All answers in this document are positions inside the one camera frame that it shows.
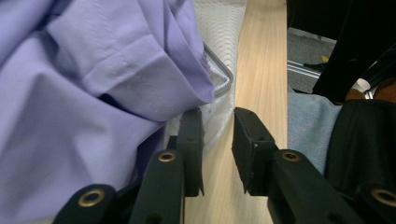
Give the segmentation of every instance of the black plastic part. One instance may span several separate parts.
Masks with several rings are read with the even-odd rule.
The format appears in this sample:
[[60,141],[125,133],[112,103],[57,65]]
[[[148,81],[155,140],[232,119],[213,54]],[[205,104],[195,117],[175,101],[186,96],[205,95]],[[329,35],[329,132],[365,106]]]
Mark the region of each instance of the black plastic part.
[[201,110],[195,108],[183,114],[177,136],[177,150],[184,158],[186,197],[198,196],[199,190],[204,194],[203,146],[204,127]]
[[[97,200],[100,192],[104,198],[95,205],[90,201]],[[59,212],[54,224],[107,224],[120,223],[116,191],[108,185],[89,185],[76,192]]]
[[272,172],[295,223],[364,223],[303,154],[277,151]]
[[275,140],[257,115],[244,108],[234,110],[233,157],[244,191],[266,196],[270,188],[271,159]]
[[130,224],[184,223],[183,166],[182,154],[176,150],[163,150],[153,155]]
[[396,192],[379,185],[363,185],[354,202],[367,223],[396,223]]

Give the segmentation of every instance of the lavender shirt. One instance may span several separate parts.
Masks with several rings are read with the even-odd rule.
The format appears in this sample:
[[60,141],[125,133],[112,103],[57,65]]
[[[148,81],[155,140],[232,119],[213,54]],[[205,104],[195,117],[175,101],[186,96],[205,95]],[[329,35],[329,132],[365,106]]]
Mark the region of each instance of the lavender shirt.
[[191,1],[4,0],[0,12],[0,223],[53,217],[91,183],[124,187],[165,122],[214,97]]

